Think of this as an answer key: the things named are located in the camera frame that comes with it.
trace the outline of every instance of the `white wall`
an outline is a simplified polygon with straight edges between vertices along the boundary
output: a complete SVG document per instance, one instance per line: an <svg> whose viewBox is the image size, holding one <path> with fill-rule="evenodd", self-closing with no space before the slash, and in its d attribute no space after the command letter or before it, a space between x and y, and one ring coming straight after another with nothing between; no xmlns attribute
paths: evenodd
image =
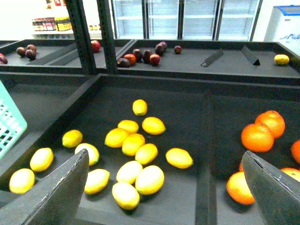
<svg viewBox="0 0 300 225"><path fill-rule="evenodd" d="M263 41L274 6L300 5L300 0L263 0L253 41Z"/></svg>

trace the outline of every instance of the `glass door refrigerator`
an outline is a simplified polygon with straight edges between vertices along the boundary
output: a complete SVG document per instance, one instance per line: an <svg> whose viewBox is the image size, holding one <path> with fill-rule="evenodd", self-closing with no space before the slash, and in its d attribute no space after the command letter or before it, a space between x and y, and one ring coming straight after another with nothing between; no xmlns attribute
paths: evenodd
<svg viewBox="0 0 300 225"><path fill-rule="evenodd" d="M142 0L112 0L117 39L143 39Z"/></svg>
<svg viewBox="0 0 300 225"><path fill-rule="evenodd" d="M222 0L216 40L250 41L262 0Z"/></svg>
<svg viewBox="0 0 300 225"><path fill-rule="evenodd" d="M179 0L147 0L149 39L177 39Z"/></svg>
<svg viewBox="0 0 300 225"><path fill-rule="evenodd" d="M220 0L185 0L182 39L213 40Z"/></svg>

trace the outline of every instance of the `teal plastic basket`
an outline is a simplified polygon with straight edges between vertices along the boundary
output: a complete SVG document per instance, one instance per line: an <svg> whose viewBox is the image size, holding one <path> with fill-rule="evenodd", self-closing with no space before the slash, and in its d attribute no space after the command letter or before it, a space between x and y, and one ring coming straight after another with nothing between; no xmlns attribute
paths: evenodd
<svg viewBox="0 0 300 225"><path fill-rule="evenodd" d="M0 159L27 128L27 122L0 81Z"/></svg>

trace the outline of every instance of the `yellow fruit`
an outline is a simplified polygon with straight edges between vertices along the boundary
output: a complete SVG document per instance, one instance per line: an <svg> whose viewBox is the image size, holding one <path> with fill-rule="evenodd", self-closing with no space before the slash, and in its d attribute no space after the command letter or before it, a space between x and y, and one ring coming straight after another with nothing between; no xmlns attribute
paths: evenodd
<svg viewBox="0 0 300 225"><path fill-rule="evenodd" d="M102 191L108 184L110 173L107 170L96 169L88 173L84 192L88 195Z"/></svg>
<svg viewBox="0 0 300 225"><path fill-rule="evenodd" d="M104 144L111 148L120 148L128 135L129 132L122 128L112 129L106 135Z"/></svg>
<svg viewBox="0 0 300 225"><path fill-rule="evenodd" d="M135 159L142 165L152 162L158 155L158 149L154 144L148 143L139 148L136 152Z"/></svg>
<svg viewBox="0 0 300 225"><path fill-rule="evenodd" d="M193 164L193 159L190 154L178 148L173 148L167 151L165 154L167 162L177 168L187 169Z"/></svg>
<svg viewBox="0 0 300 225"><path fill-rule="evenodd" d="M79 130L70 130L62 137L62 145L67 148L75 148L83 141L83 134Z"/></svg>
<svg viewBox="0 0 300 225"><path fill-rule="evenodd" d="M11 176L9 190L16 194L24 194L34 186L35 175L30 169L20 169Z"/></svg>
<svg viewBox="0 0 300 225"><path fill-rule="evenodd" d="M128 131L130 134L135 134L139 130L139 125L133 120L122 120L118 124L118 128Z"/></svg>
<svg viewBox="0 0 300 225"><path fill-rule="evenodd" d="M54 155L50 148L41 148L33 154L30 160L30 168L34 172L45 171L49 168L53 159Z"/></svg>
<svg viewBox="0 0 300 225"><path fill-rule="evenodd" d="M112 195L117 204L125 210L133 210L140 202L140 195L136 189L125 182L113 185Z"/></svg>
<svg viewBox="0 0 300 225"><path fill-rule="evenodd" d="M142 165L137 161L127 162L117 172L117 181L133 184L142 169Z"/></svg>
<svg viewBox="0 0 300 225"><path fill-rule="evenodd" d="M89 165L96 164L100 159L100 154L98 149L95 146L88 143L81 143L75 149L75 154L80 152L82 149L86 149L89 154Z"/></svg>
<svg viewBox="0 0 300 225"><path fill-rule="evenodd" d="M147 103L142 99L138 99L134 101L134 103L132 104L132 111L136 116L146 115L147 109L148 109Z"/></svg>
<svg viewBox="0 0 300 225"><path fill-rule="evenodd" d="M160 135L165 131L164 123L156 117L147 117L144 119L142 128L151 135Z"/></svg>
<svg viewBox="0 0 300 225"><path fill-rule="evenodd" d="M286 65L289 63L290 58L287 55L279 54L274 57L274 61L277 65Z"/></svg>
<svg viewBox="0 0 300 225"><path fill-rule="evenodd" d="M164 172L158 166L150 165L137 176L135 188L142 195L151 195L160 190L164 181Z"/></svg>
<svg viewBox="0 0 300 225"><path fill-rule="evenodd" d="M122 152L127 156L135 156L136 152L145 144L146 140L141 134L129 135L122 145Z"/></svg>

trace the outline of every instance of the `orange fruit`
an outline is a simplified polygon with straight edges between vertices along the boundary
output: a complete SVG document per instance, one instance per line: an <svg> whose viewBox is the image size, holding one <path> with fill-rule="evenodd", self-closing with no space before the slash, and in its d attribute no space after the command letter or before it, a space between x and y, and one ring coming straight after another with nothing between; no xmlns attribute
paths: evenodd
<svg viewBox="0 0 300 225"><path fill-rule="evenodd" d="M124 58L129 60L131 66L134 65L136 62L135 55L133 54L126 54L124 55Z"/></svg>
<svg viewBox="0 0 300 225"><path fill-rule="evenodd" d="M295 141L291 147L292 157L300 164L300 139Z"/></svg>
<svg viewBox="0 0 300 225"><path fill-rule="evenodd" d="M247 125L241 134L242 143L246 149L253 152L267 152L274 144L274 137L263 123Z"/></svg>
<svg viewBox="0 0 300 225"><path fill-rule="evenodd" d="M281 171L286 173L290 177L293 177L296 181L300 182L300 171L299 170L286 167L286 168L282 168Z"/></svg>
<svg viewBox="0 0 300 225"><path fill-rule="evenodd" d="M240 166L239 166L239 171L240 171L240 172L244 172L244 169L243 169L243 165L242 165L242 163L240 163Z"/></svg>
<svg viewBox="0 0 300 225"><path fill-rule="evenodd" d="M281 137L285 131L285 120L274 110L260 114L256 118L255 123L264 123L267 125L275 139Z"/></svg>
<svg viewBox="0 0 300 225"><path fill-rule="evenodd" d="M231 198L243 205L251 205L255 202L247 185L244 172L236 172L229 178L226 186Z"/></svg>

